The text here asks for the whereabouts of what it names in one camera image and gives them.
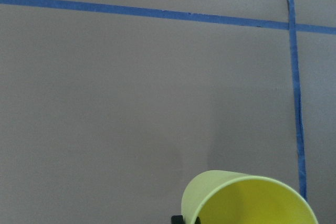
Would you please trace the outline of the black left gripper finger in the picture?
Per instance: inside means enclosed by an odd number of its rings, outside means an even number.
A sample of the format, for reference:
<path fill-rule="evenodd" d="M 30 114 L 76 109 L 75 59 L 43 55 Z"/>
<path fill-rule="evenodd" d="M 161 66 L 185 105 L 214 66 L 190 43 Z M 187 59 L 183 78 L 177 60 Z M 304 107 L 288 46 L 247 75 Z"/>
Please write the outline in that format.
<path fill-rule="evenodd" d="M 171 224 L 186 224 L 182 215 L 175 215 L 171 217 Z M 201 224 L 201 220 L 199 217 L 196 218 L 194 224 Z"/>

